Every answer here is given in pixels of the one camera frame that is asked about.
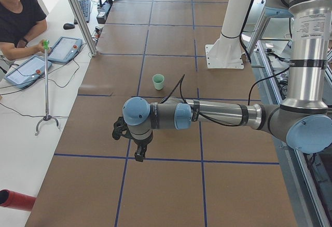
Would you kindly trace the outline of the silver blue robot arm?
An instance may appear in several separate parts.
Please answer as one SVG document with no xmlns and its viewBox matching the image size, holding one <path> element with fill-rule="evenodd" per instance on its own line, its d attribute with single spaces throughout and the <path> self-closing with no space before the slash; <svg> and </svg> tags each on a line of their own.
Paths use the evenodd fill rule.
<svg viewBox="0 0 332 227">
<path fill-rule="evenodd" d="M 331 118 L 323 102 L 330 40 L 331 0 L 266 0 L 265 16 L 293 18 L 286 98 L 279 105 L 229 104 L 167 96 L 160 103 L 140 97 L 125 102 L 114 123 L 114 139 L 136 145 L 135 159 L 145 159 L 155 129 L 187 129 L 210 121 L 226 127 L 249 126 L 313 154 L 331 145 Z"/>
</svg>

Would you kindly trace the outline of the person's hand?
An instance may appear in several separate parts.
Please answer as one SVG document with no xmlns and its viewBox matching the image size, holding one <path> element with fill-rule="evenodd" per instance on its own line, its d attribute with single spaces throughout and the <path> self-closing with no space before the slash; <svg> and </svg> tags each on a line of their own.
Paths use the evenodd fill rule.
<svg viewBox="0 0 332 227">
<path fill-rule="evenodd" d="M 41 41 L 37 45 L 33 46 L 34 53 L 45 52 L 44 42 Z"/>
</svg>

